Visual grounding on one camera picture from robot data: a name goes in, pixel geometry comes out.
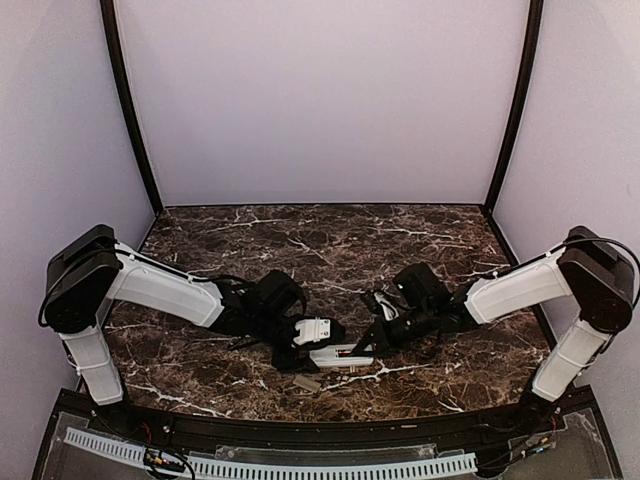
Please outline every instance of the brown marble surface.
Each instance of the brown marble surface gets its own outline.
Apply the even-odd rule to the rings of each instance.
[[[428,262],[449,287],[505,268],[477,207],[318,205],[167,209],[142,252],[194,275],[258,280],[271,269],[307,292],[310,314],[338,319],[355,342],[372,321],[358,299],[391,286],[403,267]],[[270,366],[270,351],[227,351],[229,338],[130,303],[105,334],[136,404],[199,415],[271,421],[370,421],[442,415],[513,403],[548,353],[529,311],[430,342],[371,367],[309,375],[318,393]]]

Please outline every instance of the white vent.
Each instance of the white vent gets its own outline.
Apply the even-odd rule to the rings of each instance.
[[[145,468],[144,447],[69,427],[65,443],[113,461]],[[477,471],[474,453],[415,462],[349,467],[302,467],[235,463],[195,455],[189,463],[202,480],[423,480]]]

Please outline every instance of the gray wall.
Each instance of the gray wall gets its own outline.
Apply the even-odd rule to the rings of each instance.
[[[481,202],[526,0],[121,0],[165,202]]]
[[[134,246],[152,221],[117,102],[99,3],[2,2],[0,477],[31,477],[75,372],[36,325],[49,258],[96,223]]]
[[[584,224],[640,252],[640,3],[545,4],[513,163],[496,211],[521,260]],[[547,306],[557,334],[576,306]],[[626,478],[640,478],[640,319],[585,375]]]

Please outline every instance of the black metal pole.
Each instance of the black metal pole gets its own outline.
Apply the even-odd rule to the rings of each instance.
[[[493,213],[493,209],[498,202],[500,190],[507,175],[509,161],[513,153],[513,147],[518,136],[518,128],[522,119],[524,104],[527,99],[527,91],[529,90],[529,81],[531,80],[531,72],[533,70],[533,61],[536,56],[536,46],[538,45],[538,34],[540,33],[540,23],[542,21],[543,0],[531,0],[529,4],[529,19],[527,20],[527,31],[524,37],[524,47],[522,48],[522,58],[520,60],[520,70],[518,71],[518,80],[516,81],[516,89],[513,94],[511,103],[511,111],[509,112],[509,120],[507,128],[502,139],[500,154],[496,169],[493,172],[489,193],[484,202],[484,209],[489,213]]]
[[[109,58],[111,59],[111,68],[113,70],[113,78],[116,82],[118,97],[120,97],[120,107],[124,115],[124,121],[129,132],[129,140],[133,147],[133,153],[136,157],[138,169],[142,176],[147,196],[151,202],[151,207],[156,215],[164,209],[158,186],[153,178],[153,171],[149,163],[149,157],[142,141],[140,133],[140,125],[133,106],[133,97],[129,88],[129,80],[127,79],[127,71],[124,65],[124,57],[122,55],[122,45],[120,44],[120,36],[118,35],[118,23],[116,21],[116,12],[113,0],[100,0],[102,9],[102,23],[104,25],[104,34],[107,38],[107,48],[109,49]]]

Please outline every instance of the marble table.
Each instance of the marble table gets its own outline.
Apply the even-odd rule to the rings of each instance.
[[[194,275],[258,280],[271,269],[305,289],[311,314],[338,319],[355,342],[372,316],[358,298],[428,262],[450,288],[508,266],[476,206],[305,205],[176,207],[157,219],[142,253]],[[105,334],[134,403],[269,421],[372,421],[442,415],[516,402],[548,345],[535,316],[431,340],[370,367],[308,375],[311,393],[270,365],[264,345],[228,351],[229,338],[182,319],[116,303]]]

